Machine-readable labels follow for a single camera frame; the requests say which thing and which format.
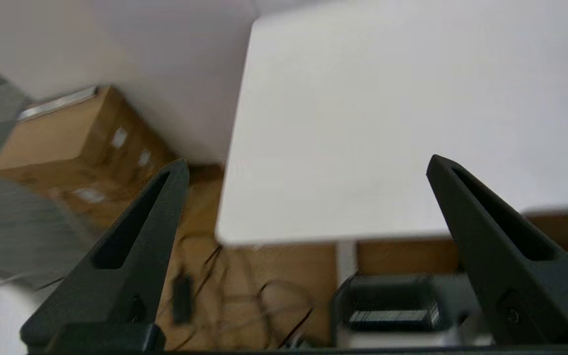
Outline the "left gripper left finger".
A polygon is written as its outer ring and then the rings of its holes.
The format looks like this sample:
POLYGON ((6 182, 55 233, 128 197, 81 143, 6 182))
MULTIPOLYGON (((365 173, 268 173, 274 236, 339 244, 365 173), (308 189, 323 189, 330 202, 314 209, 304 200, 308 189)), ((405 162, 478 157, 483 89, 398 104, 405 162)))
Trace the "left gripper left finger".
POLYGON ((30 352, 156 352, 168 264, 189 191, 184 159, 167 164, 23 324, 30 352))

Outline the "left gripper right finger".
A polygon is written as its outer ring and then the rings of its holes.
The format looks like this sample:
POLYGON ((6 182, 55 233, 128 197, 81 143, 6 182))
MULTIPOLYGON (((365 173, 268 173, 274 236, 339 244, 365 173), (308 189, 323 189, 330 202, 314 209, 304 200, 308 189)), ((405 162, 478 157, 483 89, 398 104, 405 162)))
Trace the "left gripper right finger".
POLYGON ((568 253, 457 162, 426 177, 496 342, 568 345, 568 253))

